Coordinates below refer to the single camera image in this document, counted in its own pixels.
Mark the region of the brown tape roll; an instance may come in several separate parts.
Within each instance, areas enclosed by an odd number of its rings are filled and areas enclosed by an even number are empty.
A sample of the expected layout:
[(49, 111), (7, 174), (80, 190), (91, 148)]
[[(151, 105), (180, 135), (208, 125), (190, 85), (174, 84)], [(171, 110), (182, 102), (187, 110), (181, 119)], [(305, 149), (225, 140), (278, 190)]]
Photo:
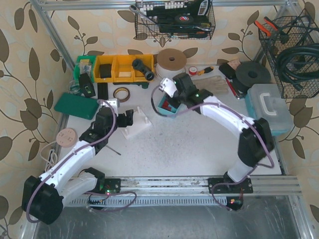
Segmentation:
[(124, 103), (130, 99), (131, 93), (128, 88), (119, 87), (114, 90), (113, 97), (117, 98), (120, 101), (120, 103)]

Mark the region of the red spring long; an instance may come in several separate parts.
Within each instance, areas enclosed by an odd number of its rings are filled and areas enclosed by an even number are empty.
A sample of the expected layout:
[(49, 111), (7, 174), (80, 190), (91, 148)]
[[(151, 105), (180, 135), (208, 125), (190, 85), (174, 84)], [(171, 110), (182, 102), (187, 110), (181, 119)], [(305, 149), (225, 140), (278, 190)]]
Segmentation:
[(164, 100), (163, 104), (162, 104), (162, 108), (167, 110), (167, 111), (170, 111), (171, 110), (171, 107), (169, 106), (169, 103), (167, 100)]

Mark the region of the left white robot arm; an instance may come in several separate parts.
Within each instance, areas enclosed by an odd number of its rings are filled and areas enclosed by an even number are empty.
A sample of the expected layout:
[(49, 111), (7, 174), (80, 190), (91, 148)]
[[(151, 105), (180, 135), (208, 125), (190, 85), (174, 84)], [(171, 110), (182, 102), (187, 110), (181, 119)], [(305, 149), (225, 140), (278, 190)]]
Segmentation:
[(23, 188), (21, 207), (30, 223), (47, 225), (58, 219), (64, 207), (78, 196), (110, 195), (105, 174), (92, 167), (84, 169), (75, 179), (72, 176), (103, 147), (117, 128), (133, 125), (134, 110), (117, 112), (119, 101), (98, 100), (102, 106), (90, 127), (82, 133), (72, 150), (39, 177), (29, 176)]

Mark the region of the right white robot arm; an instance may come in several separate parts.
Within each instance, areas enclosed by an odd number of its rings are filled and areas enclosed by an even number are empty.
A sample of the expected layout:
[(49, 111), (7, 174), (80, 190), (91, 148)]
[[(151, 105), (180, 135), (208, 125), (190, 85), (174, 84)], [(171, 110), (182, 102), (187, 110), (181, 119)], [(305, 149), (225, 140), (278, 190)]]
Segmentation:
[(154, 94), (159, 90), (174, 107), (185, 105), (187, 108), (177, 112), (177, 115), (195, 111), (198, 114), (213, 119), (233, 133), (239, 140), (238, 160), (224, 174), (222, 182), (213, 184), (211, 192), (217, 187), (231, 188), (244, 182), (257, 168), (273, 169), (275, 167), (271, 152), (274, 141), (269, 123), (264, 118), (254, 119), (245, 116), (221, 102), (212, 92), (199, 90), (186, 73), (180, 73), (170, 78), (163, 78), (151, 93), (151, 106), (161, 117), (154, 104)]

